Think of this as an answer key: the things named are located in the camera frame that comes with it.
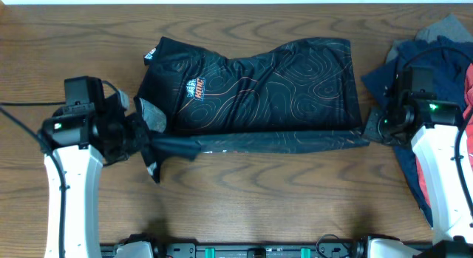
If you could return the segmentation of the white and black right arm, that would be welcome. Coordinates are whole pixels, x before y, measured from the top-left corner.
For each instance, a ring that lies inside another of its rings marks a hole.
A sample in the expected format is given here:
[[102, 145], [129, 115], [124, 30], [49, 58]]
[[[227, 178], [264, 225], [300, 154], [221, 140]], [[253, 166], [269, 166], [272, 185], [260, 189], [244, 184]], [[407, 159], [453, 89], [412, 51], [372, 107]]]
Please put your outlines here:
[[466, 122], [456, 103], [435, 95], [403, 92], [386, 109], [370, 111], [364, 137], [409, 146], [424, 175], [432, 212], [432, 247], [419, 251], [387, 237], [367, 239], [365, 257], [471, 257], [472, 168]]

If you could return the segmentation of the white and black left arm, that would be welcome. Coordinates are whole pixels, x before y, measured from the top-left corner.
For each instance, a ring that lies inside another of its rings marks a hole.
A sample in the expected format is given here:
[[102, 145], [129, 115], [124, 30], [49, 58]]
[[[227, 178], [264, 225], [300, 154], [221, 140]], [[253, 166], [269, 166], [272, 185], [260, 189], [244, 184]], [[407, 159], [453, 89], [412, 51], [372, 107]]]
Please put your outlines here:
[[68, 94], [38, 133], [46, 143], [49, 185], [46, 257], [100, 257], [98, 193], [103, 167], [128, 160], [144, 144], [121, 90]]

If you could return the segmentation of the black jersey with orange lines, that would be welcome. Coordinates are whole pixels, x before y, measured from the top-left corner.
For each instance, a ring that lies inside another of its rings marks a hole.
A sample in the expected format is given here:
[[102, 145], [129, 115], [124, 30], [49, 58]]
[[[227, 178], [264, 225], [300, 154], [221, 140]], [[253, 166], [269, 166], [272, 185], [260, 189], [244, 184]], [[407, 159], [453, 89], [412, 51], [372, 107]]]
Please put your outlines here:
[[153, 181], [170, 157], [302, 154], [367, 145], [343, 38], [303, 38], [247, 58], [161, 38], [143, 58], [135, 106]]

